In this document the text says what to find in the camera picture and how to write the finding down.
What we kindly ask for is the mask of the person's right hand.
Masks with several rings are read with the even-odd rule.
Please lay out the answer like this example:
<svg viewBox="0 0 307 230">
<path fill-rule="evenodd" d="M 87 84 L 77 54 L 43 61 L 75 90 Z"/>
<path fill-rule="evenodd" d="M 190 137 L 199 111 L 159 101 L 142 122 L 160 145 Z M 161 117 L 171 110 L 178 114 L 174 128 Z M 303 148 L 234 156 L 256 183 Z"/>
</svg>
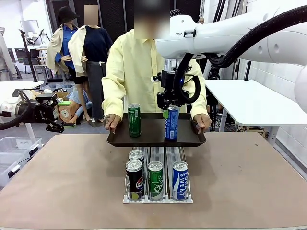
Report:
<svg viewBox="0 0 307 230">
<path fill-rule="evenodd" d="M 105 129 L 115 134 L 117 125 L 121 122 L 121 118 L 118 115 L 109 114 L 105 116 L 103 122 Z"/>
</svg>

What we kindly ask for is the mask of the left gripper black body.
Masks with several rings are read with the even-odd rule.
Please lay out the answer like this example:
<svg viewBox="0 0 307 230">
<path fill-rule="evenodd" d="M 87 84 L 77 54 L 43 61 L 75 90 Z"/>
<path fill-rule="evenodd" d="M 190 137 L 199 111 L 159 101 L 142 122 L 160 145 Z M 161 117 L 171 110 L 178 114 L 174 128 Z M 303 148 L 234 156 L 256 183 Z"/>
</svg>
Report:
<svg viewBox="0 0 307 230">
<path fill-rule="evenodd" d="M 56 93 L 39 94 L 35 99 L 37 101 L 34 106 L 35 121 L 45 124 L 55 123 L 58 120 Z"/>
</svg>

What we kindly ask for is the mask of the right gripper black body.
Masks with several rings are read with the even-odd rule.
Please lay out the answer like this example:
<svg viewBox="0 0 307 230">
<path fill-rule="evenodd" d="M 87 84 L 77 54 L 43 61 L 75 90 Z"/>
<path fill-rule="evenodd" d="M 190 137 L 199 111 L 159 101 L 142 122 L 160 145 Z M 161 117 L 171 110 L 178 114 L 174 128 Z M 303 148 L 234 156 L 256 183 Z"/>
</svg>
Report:
<svg viewBox="0 0 307 230">
<path fill-rule="evenodd" d="M 161 87 L 164 88 L 164 91 L 161 92 L 161 95 L 169 95 L 173 91 L 175 91 L 178 95 L 184 95 L 183 86 L 184 86 L 184 76 L 182 76 L 176 82 L 179 83 L 180 86 L 174 86 L 176 72 L 167 72 L 162 71 L 161 73 Z"/>
</svg>

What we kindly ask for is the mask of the person's left hand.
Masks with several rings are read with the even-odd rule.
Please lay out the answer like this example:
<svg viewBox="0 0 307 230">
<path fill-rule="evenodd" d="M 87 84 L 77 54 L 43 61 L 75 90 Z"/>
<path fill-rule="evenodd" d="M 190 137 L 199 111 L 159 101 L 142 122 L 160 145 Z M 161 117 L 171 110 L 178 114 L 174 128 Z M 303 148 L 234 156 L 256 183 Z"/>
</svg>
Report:
<svg viewBox="0 0 307 230">
<path fill-rule="evenodd" d="M 196 129 L 198 134 L 204 133 L 212 124 L 212 120 L 206 114 L 197 114 L 194 116 L 193 120 L 197 123 Z"/>
</svg>

